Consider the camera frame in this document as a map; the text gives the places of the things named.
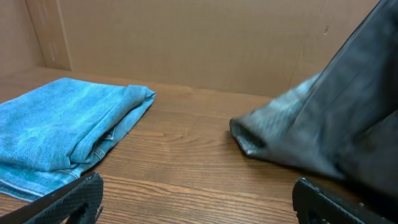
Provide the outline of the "grey shorts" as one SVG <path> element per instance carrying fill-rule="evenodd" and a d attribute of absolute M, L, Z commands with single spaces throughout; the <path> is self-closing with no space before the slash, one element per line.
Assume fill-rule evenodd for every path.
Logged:
<path fill-rule="evenodd" d="M 397 1 L 379 1 L 322 72 L 229 126 L 248 156 L 397 197 Z"/>

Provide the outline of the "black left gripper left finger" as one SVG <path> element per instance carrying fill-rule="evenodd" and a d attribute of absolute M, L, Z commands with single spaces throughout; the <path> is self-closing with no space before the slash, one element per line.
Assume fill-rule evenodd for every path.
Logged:
<path fill-rule="evenodd" d="M 104 182 L 97 172 L 85 174 L 40 199 L 1 217 L 11 224 L 95 224 L 103 207 Z"/>

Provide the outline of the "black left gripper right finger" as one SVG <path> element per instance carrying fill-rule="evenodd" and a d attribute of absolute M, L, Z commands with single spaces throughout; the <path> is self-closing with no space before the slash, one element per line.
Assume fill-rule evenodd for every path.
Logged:
<path fill-rule="evenodd" d="M 301 177 L 292 191 L 300 224 L 393 224 L 370 210 Z"/>

